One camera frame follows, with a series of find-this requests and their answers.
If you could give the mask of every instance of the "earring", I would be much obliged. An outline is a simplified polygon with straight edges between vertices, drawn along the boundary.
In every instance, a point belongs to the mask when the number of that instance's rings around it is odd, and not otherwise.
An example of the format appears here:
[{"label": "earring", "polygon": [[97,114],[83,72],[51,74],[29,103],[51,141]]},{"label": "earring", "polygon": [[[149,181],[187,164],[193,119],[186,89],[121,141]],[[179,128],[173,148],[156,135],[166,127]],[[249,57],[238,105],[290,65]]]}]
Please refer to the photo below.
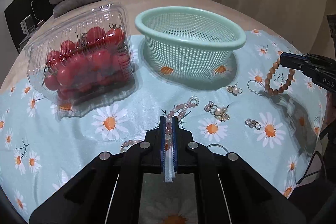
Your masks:
[{"label": "earring", "polygon": [[243,90],[240,89],[240,88],[238,88],[238,87],[237,87],[237,84],[238,84],[238,83],[236,83],[234,86],[230,86],[230,85],[228,85],[227,88],[226,88],[227,91],[230,92],[230,93],[233,93],[233,94],[235,94],[235,95],[237,95],[237,94],[241,94],[241,93],[243,92]]}]

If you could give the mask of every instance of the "bracelet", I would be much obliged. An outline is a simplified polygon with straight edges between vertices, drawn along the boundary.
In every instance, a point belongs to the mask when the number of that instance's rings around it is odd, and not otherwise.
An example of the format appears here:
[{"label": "bracelet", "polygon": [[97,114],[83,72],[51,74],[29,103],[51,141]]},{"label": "bracelet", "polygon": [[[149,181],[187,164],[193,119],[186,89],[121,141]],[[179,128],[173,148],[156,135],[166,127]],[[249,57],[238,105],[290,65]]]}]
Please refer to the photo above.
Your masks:
[{"label": "bracelet", "polygon": [[280,64],[280,58],[278,58],[278,60],[276,62],[273,63],[273,67],[269,69],[269,73],[266,75],[266,79],[265,79],[265,90],[269,95],[278,95],[278,93],[283,93],[284,90],[287,90],[288,87],[292,84],[292,80],[293,80],[293,75],[295,73],[294,69],[289,69],[289,74],[287,76],[287,80],[286,82],[282,85],[282,87],[280,87],[279,89],[275,89],[273,90],[270,86],[270,80],[273,77],[273,74],[275,74],[275,70],[279,68],[279,64]]}]

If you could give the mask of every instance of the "silver ring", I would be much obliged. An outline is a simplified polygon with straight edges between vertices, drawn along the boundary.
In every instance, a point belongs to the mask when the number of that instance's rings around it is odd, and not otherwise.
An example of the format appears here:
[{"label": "silver ring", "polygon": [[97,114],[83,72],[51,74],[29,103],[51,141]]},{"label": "silver ring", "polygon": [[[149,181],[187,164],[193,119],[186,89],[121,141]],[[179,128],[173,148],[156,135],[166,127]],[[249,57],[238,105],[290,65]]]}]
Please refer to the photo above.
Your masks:
[{"label": "silver ring", "polygon": [[220,145],[218,143],[212,143],[212,144],[208,145],[207,148],[209,148],[211,146],[218,146],[220,148],[223,148],[226,151],[226,153],[229,153],[229,151],[224,146],[222,146],[222,145]]},{"label": "silver ring", "polygon": [[[256,82],[256,83],[258,83],[259,85],[261,85],[261,86],[264,88],[264,91],[255,91],[255,90],[251,89],[250,86],[249,86],[249,83],[250,83],[250,82]],[[248,87],[248,89],[249,89],[250,92],[254,92],[254,93],[257,94],[257,95],[263,95],[263,94],[266,93],[266,89],[265,89],[264,84],[263,84],[262,82],[258,82],[258,81],[256,81],[256,80],[249,80],[249,81],[247,82],[247,87]]]}]

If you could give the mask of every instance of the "jewelry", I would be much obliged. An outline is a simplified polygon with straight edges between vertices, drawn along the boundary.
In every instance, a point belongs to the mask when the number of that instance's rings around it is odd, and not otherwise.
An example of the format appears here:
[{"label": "jewelry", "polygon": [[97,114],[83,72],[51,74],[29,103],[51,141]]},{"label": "jewelry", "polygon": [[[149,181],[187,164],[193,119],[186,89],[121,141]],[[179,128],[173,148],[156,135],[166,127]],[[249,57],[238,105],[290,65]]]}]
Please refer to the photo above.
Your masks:
[{"label": "jewelry", "polygon": [[[250,86],[249,86],[249,83],[250,83],[250,82],[256,82],[256,83],[258,83],[259,85],[261,85],[261,86],[263,87],[263,90],[255,91],[255,90],[251,89]],[[263,84],[262,82],[258,82],[258,81],[256,81],[256,80],[249,80],[249,81],[247,82],[247,87],[248,87],[248,89],[249,89],[250,92],[254,92],[254,93],[257,94],[257,95],[263,95],[263,94],[266,93],[264,84]]]},{"label": "jewelry", "polygon": [[137,144],[137,143],[141,143],[141,142],[142,140],[128,140],[128,142],[124,142],[120,148],[120,153],[126,152],[127,151],[126,147]]},{"label": "jewelry", "polygon": [[294,69],[289,69],[289,74],[287,76],[287,80],[286,82],[282,85],[282,87],[280,87],[279,89],[275,89],[273,90],[270,86],[270,80],[273,77],[273,74],[275,74],[275,70],[279,68],[279,64],[280,64],[280,58],[277,59],[276,62],[273,63],[273,67],[269,69],[269,73],[266,75],[266,79],[265,79],[265,90],[267,91],[267,93],[269,95],[278,95],[278,93],[283,93],[284,90],[287,90],[288,87],[292,84],[292,80],[293,80],[293,75],[295,73]]},{"label": "jewelry", "polygon": [[191,96],[189,100],[184,104],[178,104],[176,105],[167,115],[168,118],[172,118],[175,115],[175,112],[178,113],[177,119],[180,121],[186,114],[186,111],[190,107],[196,107],[200,101],[196,96]]},{"label": "jewelry", "polygon": [[245,124],[247,126],[249,126],[250,128],[255,128],[256,130],[260,130],[261,129],[261,124],[259,122],[257,122],[256,120],[251,120],[250,118],[248,118],[245,121]]},{"label": "jewelry", "polygon": [[225,122],[230,119],[230,116],[226,113],[228,106],[218,107],[217,105],[214,105],[212,101],[209,101],[209,103],[204,107],[204,110],[206,112],[210,112],[211,115],[214,115],[217,120]]},{"label": "jewelry", "polygon": [[237,95],[237,94],[241,94],[241,93],[243,92],[243,90],[240,89],[240,88],[238,88],[238,87],[237,87],[237,84],[238,84],[238,83],[236,83],[234,86],[230,86],[230,85],[228,85],[227,88],[226,88],[227,91],[230,92],[230,93],[236,94],[236,95]]}]

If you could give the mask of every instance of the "plastic strainer basket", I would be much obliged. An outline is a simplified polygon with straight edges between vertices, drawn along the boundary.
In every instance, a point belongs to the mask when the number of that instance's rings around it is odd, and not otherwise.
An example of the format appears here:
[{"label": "plastic strainer basket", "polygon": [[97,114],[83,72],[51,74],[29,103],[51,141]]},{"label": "plastic strainer basket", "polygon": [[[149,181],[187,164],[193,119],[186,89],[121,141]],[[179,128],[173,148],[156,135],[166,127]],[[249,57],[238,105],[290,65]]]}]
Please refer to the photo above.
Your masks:
[{"label": "plastic strainer basket", "polygon": [[183,73],[213,71],[246,42],[236,23],[191,7],[146,10],[137,15],[135,26],[163,66]]}]

